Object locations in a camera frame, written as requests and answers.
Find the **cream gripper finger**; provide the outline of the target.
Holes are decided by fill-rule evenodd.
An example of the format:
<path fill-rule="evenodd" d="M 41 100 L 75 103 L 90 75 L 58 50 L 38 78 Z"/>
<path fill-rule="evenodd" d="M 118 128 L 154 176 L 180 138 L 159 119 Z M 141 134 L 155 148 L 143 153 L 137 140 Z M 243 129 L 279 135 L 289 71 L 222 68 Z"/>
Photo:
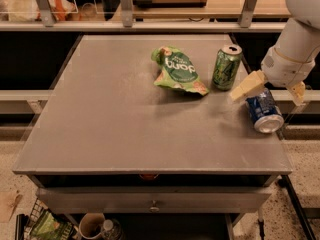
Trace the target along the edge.
<path fill-rule="evenodd" d="M 287 90 L 290 92 L 290 94 L 293 97 L 293 102 L 296 105 L 301 105 L 304 101 L 304 94 L 305 94 L 305 84 L 303 81 L 293 85 L 289 86 Z"/>
<path fill-rule="evenodd" d="M 261 70 L 253 71 L 230 93 L 233 101 L 242 101 L 260 94 L 267 78 Z"/>

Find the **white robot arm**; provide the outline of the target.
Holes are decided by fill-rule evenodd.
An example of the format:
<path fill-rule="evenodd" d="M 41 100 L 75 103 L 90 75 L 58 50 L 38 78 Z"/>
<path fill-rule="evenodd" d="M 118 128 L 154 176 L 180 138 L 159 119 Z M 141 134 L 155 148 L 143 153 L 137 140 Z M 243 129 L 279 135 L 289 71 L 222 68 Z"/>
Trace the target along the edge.
<path fill-rule="evenodd" d="M 299 106 L 305 94 L 304 80 L 320 50 L 320 0 L 286 0 L 291 14 L 276 44 L 268 49 L 261 69 L 250 73 L 230 92 L 232 101 L 259 95 L 266 83 L 286 88 Z"/>

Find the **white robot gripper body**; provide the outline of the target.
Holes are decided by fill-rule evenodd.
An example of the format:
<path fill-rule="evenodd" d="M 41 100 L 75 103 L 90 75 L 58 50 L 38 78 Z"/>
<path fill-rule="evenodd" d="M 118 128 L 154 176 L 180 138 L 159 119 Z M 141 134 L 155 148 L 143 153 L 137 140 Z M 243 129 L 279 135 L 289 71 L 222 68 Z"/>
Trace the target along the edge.
<path fill-rule="evenodd" d="M 272 46 L 261 62 L 261 70 L 274 87 L 292 87 L 307 78 L 315 62 L 297 62 L 278 53 Z"/>

